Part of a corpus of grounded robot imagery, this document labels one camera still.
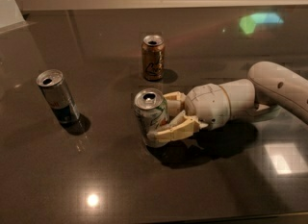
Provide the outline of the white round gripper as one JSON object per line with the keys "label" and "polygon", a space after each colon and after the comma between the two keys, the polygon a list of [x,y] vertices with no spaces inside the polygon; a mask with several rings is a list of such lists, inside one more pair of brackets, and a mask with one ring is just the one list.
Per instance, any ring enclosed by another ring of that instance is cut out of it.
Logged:
{"label": "white round gripper", "polygon": [[194,87],[187,95],[174,91],[164,97],[168,114],[175,117],[167,125],[146,134],[152,142],[168,143],[191,137],[205,128],[220,128],[230,119],[227,94],[218,85]]}

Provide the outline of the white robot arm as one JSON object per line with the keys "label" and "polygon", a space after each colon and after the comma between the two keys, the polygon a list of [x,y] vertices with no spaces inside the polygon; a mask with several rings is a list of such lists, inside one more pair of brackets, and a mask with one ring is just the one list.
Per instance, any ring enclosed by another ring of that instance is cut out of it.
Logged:
{"label": "white robot arm", "polygon": [[159,144],[215,130],[231,120],[272,119],[281,108],[308,123],[308,80],[274,62],[253,64],[245,79],[194,87],[187,94],[172,92],[165,98],[173,119],[147,133]]}

